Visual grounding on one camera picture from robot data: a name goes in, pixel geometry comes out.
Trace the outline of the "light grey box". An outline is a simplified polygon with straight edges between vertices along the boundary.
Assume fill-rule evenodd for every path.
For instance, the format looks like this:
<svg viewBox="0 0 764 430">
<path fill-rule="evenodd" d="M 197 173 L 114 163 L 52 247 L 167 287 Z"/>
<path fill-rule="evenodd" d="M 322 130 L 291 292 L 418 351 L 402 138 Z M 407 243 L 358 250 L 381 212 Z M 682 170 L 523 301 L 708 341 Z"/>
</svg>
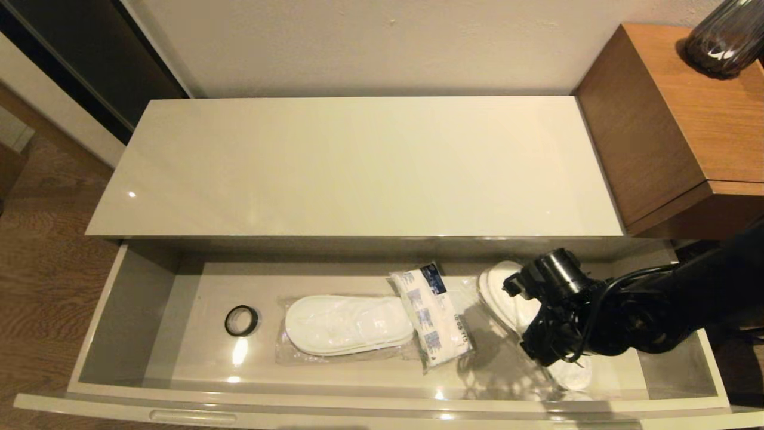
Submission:
<svg viewBox="0 0 764 430">
<path fill-rule="evenodd" d="M 33 136 L 33 128 L 0 106 L 0 143 L 16 152 L 24 153 Z"/>
</svg>

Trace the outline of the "dark sliding door panel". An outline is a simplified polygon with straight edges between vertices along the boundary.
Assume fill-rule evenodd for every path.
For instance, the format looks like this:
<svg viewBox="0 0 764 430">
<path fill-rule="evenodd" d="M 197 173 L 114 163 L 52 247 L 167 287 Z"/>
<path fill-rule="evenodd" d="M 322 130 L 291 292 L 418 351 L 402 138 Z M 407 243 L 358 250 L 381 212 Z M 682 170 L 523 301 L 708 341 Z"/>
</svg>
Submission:
<svg viewBox="0 0 764 430">
<path fill-rule="evenodd" d="M 123 145 L 151 101 L 189 97 L 122 0 L 0 0 L 0 33 Z"/>
</svg>

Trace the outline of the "white blue printed plastic packet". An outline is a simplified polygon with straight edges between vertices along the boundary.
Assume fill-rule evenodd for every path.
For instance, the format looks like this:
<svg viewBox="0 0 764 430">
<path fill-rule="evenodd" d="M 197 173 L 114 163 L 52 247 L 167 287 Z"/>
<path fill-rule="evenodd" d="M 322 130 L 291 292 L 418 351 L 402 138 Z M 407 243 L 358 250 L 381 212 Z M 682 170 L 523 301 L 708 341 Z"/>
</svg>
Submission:
<svg viewBox="0 0 764 430">
<path fill-rule="evenodd" d="M 389 278 L 415 330 L 424 374 L 474 351 L 466 322 L 451 300 L 436 262 L 391 272 Z"/>
</svg>

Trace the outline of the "white slippers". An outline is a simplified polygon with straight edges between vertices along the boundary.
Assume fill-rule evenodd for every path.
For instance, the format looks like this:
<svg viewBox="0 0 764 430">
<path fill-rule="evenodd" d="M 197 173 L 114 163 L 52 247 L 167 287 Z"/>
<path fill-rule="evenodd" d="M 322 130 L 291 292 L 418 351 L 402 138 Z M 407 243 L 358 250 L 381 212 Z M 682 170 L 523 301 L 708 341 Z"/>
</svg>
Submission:
<svg viewBox="0 0 764 430">
<path fill-rule="evenodd" d="M 396 296 L 303 296 L 279 302 L 275 361 L 286 366 L 417 358 L 415 332 Z"/>
<path fill-rule="evenodd" d="M 523 335 L 542 306 L 537 299 L 526 299 L 522 294 L 510 296 L 504 290 L 504 281 L 518 273 L 522 267 L 517 262 L 502 261 L 481 272 L 477 282 L 481 300 L 500 324 L 519 340 L 523 340 Z M 558 360 L 548 367 L 543 366 L 542 372 L 550 377 L 556 386 L 572 392 L 589 389 L 594 378 L 592 362 L 590 357 L 585 355 L 575 364 Z"/>
</svg>

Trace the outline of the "brown wooden side cabinet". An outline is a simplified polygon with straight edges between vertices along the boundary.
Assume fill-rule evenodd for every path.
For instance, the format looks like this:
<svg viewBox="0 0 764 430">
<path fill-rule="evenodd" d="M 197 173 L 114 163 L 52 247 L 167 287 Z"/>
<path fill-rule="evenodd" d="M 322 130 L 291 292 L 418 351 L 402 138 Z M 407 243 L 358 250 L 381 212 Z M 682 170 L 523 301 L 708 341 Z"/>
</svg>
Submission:
<svg viewBox="0 0 764 430">
<path fill-rule="evenodd" d="M 764 217 L 764 66 L 721 81 L 690 30 L 622 23 L 575 96 L 631 237 L 726 239 Z"/>
</svg>

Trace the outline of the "black tape roll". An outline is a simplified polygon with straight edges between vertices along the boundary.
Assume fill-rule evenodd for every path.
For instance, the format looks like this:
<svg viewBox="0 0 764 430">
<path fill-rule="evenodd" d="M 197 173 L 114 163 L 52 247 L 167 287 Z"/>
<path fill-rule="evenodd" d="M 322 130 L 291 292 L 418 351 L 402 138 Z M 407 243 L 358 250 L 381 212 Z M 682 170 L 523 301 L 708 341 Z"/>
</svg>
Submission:
<svg viewBox="0 0 764 430">
<path fill-rule="evenodd" d="M 227 313 L 224 329 L 232 337 L 248 337 L 259 322 L 260 316 L 256 309 L 248 305 L 238 305 Z"/>
</svg>

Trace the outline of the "dark ribbed glass vase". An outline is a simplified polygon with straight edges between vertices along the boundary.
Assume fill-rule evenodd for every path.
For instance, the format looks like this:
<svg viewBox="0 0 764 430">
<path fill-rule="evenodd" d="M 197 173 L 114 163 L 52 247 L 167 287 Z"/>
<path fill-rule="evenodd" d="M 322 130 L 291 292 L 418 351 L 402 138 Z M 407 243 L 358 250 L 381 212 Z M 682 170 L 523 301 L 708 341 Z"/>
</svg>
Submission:
<svg viewBox="0 0 764 430">
<path fill-rule="evenodd" d="M 691 30 L 682 54 L 712 77 L 740 75 L 764 55 L 764 0 L 723 0 Z"/>
</svg>

